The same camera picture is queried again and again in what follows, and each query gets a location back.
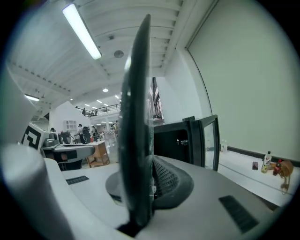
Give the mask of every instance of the ceiling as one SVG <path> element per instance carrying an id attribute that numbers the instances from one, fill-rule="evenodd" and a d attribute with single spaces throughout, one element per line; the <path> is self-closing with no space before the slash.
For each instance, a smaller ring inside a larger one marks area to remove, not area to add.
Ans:
<path id="1" fill-rule="evenodd" d="M 97 124 L 101 124 L 100 126 L 105 126 L 106 125 L 106 121 L 109 123 L 109 122 L 116 122 L 117 120 L 119 120 L 119 116 L 117 114 L 113 115 L 113 116 L 108 116 L 108 117 L 102 117 L 102 118 L 97 118 L 97 119 L 94 119 L 92 118 L 90 120 L 90 123 L 93 124 L 93 125 L 97 125 Z"/>
<path id="2" fill-rule="evenodd" d="M 106 107 L 104 104 L 107 104 L 107 105 L 111 106 L 111 105 L 116 105 L 116 104 L 120 103 L 120 100 L 117 99 L 115 96 L 110 96 L 110 97 L 105 97 L 105 98 L 99 98 L 98 100 L 101 101 L 102 103 L 99 103 L 96 100 L 96 101 L 92 101 L 92 102 L 86 102 L 85 104 L 90 105 L 89 107 L 85 106 L 84 104 L 83 105 L 76 105 L 76 106 L 78 106 L 79 108 L 84 108 L 85 107 L 86 110 L 92 111 L 92 110 L 95 110 L 92 107 L 101 108 L 101 107 Z"/>
<path id="3" fill-rule="evenodd" d="M 181 11 L 192 8 L 187 0 L 74 3 L 102 54 L 100 59 L 90 56 L 65 19 L 62 10 L 68 4 L 63 0 L 47 1 L 24 17 L 7 57 L 7 68 L 21 90 L 40 98 L 34 103 L 38 117 L 71 98 L 79 107 L 120 94 L 125 61 L 146 14 L 151 14 L 152 74 L 163 76 L 178 38 L 176 28 L 188 18 L 186 10 L 185 16 Z M 122 58 L 114 57 L 117 50 L 124 52 Z"/>

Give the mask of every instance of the wooden desk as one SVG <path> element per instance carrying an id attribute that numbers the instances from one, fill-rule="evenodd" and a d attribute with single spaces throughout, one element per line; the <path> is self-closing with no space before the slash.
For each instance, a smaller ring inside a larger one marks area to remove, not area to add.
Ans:
<path id="1" fill-rule="evenodd" d="M 92 156 L 87 157 L 87 162 L 90 167 L 104 166 L 110 164 L 109 157 L 105 147 L 105 141 L 91 142 L 88 143 L 87 145 L 92 145 L 95 147 L 95 153 Z"/>

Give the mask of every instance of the vent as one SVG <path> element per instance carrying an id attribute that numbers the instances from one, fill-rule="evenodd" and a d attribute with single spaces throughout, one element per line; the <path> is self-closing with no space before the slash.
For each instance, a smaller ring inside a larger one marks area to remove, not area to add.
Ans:
<path id="1" fill-rule="evenodd" d="M 258 221 L 233 196 L 220 197 L 219 201 L 242 233 L 248 232 L 258 224 Z"/>
<path id="2" fill-rule="evenodd" d="M 81 176 L 81 177 L 77 177 L 77 178 L 70 178 L 70 179 L 66 179 L 68 185 L 74 184 L 74 183 L 78 183 L 78 182 L 82 182 L 82 181 L 86 181 L 89 178 L 87 176 Z"/>

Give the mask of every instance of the fluorescent light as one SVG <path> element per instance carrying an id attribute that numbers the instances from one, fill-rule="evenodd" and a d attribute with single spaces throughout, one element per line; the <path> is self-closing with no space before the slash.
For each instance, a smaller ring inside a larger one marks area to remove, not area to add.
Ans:
<path id="1" fill-rule="evenodd" d="M 79 16 L 76 6 L 74 4 L 70 4 L 62 10 L 62 13 L 64 14 L 67 21 L 73 28 L 76 35 L 79 37 L 82 44 L 85 46 L 86 50 L 88 50 L 92 58 L 101 58 L 101 53 L 99 52 L 88 30 L 86 29 L 83 20 Z"/>
<path id="2" fill-rule="evenodd" d="M 29 100 L 32 100 L 32 101 L 36 101 L 36 102 L 39 101 L 38 97 L 33 97 L 33 96 L 30 96 L 30 95 L 27 95 L 27 94 L 25 94 L 25 97 L 28 98 Z"/>

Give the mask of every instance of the table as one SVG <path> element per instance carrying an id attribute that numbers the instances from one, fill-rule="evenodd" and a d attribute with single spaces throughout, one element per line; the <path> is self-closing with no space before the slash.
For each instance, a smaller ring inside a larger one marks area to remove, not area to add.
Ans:
<path id="1" fill-rule="evenodd" d="M 87 145 L 94 146 L 95 153 L 89 157 L 87 157 L 88 164 L 90 168 L 94 166 L 104 166 L 110 163 L 109 157 L 106 151 L 105 147 L 105 141 L 99 141 L 99 142 L 90 142 Z"/>
<path id="2" fill-rule="evenodd" d="M 236 239 L 236 224 L 218 198 L 234 196 L 260 223 L 270 221 L 271 211 L 254 195 L 218 172 L 167 157 L 163 160 L 186 171 L 194 181 L 191 195 L 177 208 L 156 210 L 152 220 L 136 239 Z M 116 205 L 105 188 L 106 179 L 119 164 L 62 172 L 66 179 L 87 176 L 89 180 L 70 185 L 74 194 L 99 219 L 111 227 L 128 221 L 124 206 Z"/>
<path id="3" fill-rule="evenodd" d="M 258 162 L 258 170 L 252 170 L 252 162 Z M 285 195 L 281 192 L 284 182 L 279 174 L 273 176 L 273 171 L 262 173 L 263 161 L 237 152 L 221 152 L 218 172 L 248 191 L 277 205 L 283 206 L 290 202 L 300 182 L 300 168 L 294 167 L 290 186 Z"/>
<path id="4" fill-rule="evenodd" d="M 57 163 L 52 159 L 44 158 L 46 163 L 49 183 L 51 185 L 53 194 L 56 198 L 57 204 L 60 206 L 61 211 L 63 212 L 70 230 L 73 234 L 74 240 L 82 239 L 105 239 L 105 240 L 130 240 L 132 238 L 122 234 L 121 232 L 116 231 L 111 226 L 108 226 L 101 218 L 95 216 L 93 213 L 95 210 L 86 207 L 87 203 L 82 202 L 81 199 L 76 197 L 75 193 L 70 188 L 71 185 L 68 185 L 64 175 L 60 171 Z M 102 169 L 101 167 L 88 169 L 93 171 L 96 169 Z M 66 172 L 73 172 L 74 175 L 81 175 L 81 170 L 73 170 Z M 74 185 L 82 186 L 84 182 L 76 183 Z M 101 199 L 102 196 L 94 195 L 97 199 Z M 98 202 L 96 209 L 102 208 L 105 210 L 105 207 L 101 207 L 101 202 Z"/>

